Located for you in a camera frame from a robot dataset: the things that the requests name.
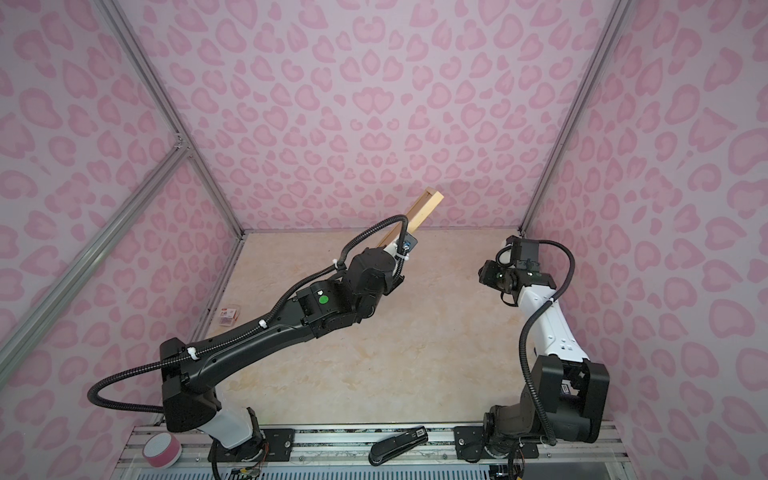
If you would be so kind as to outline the pink white tape roll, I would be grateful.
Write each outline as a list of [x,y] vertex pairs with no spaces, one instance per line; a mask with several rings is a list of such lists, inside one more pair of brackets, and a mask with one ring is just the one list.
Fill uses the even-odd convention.
[[176,436],[163,432],[152,436],[143,446],[142,456],[156,469],[172,466],[181,456],[182,446]]

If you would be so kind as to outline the black stapler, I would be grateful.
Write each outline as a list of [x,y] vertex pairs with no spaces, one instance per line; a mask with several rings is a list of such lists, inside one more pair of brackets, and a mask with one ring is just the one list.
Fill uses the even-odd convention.
[[374,443],[368,462],[377,467],[429,441],[425,426],[413,427]]

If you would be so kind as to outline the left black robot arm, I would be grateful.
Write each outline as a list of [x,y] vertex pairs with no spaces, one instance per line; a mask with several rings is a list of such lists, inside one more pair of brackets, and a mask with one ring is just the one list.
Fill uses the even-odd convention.
[[283,349],[348,328],[374,315],[382,297],[403,281],[406,256],[366,248],[294,284],[267,314],[229,332],[185,344],[166,341],[161,355],[162,408],[171,433],[199,430],[222,448],[258,448],[263,435],[250,408],[233,407],[217,386]]

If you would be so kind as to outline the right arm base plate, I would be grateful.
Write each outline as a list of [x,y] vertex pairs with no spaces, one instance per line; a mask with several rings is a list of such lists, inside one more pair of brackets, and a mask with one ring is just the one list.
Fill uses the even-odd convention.
[[507,460],[512,455],[525,461],[539,458],[538,446],[527,438],[491,433],[481,425],[454,427],[453,435],[456,457],[469,463]]

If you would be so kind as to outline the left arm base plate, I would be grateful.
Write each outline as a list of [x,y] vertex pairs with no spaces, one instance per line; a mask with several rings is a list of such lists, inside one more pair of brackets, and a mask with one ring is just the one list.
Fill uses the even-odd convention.
[[243,444],[230,449],[212,445],[207,460],[216,463],[287,462],[293,449],[295,429],[268,428],[256,431]]

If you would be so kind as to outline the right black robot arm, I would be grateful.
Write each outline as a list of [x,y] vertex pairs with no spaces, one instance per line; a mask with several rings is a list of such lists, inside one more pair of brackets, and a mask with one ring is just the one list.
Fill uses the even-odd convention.
[[483,448],[494,457],[511,457],[527,444],[592,444],[600,436],[610,376],[580,346],[560,306],[575,266],[557,241],[512,235],[478,272],[481,284],[526,317],[518,338],[520,399],[484,416]]

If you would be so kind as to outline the light wooden picture frame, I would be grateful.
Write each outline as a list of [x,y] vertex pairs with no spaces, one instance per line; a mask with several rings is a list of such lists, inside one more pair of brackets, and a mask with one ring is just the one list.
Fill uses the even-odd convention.
[[[419,198],[411,205],[409,210],[405,213],[405,216],[409,221],[407,231],[409,233],[414,233],[434,212],[434,210],[443,201],[443,199],[444,195],[437,189],[432,187],[426,188],[424,192],[419,196]],[[400,229],[400,224],[396,223],[380,240],[378,247],[388,247],[398,238]]]

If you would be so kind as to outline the aluminium mounting rail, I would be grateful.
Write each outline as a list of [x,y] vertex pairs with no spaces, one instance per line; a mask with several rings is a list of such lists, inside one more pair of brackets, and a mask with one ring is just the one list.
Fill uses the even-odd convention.
[[632,479],[626,448],[614,424],[602,424],[592,444],[561,441],[538,446],[539,458],[469,463],[456,457],[453,428],[478,423],[427,423],[429,441],[403,455],[371,466],[371,446],[410,429],[408,423],[268,425],[295,429],[287,462],[210,464],[210,438],[201,433],[178,435],[180,458],[156,469],[142,456],[145,443],[163,433],[161,425],[137,427],[121,453],[114,479]]

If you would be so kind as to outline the small clear pin box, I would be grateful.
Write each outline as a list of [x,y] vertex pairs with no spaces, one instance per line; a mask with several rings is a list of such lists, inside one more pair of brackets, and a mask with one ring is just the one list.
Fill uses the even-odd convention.
[[239,306],[224,306],[221,307],[218,310],[218,323],[220,326],[223,327],[232,327],[234,326],[238,319],[240,314],[240,307]]

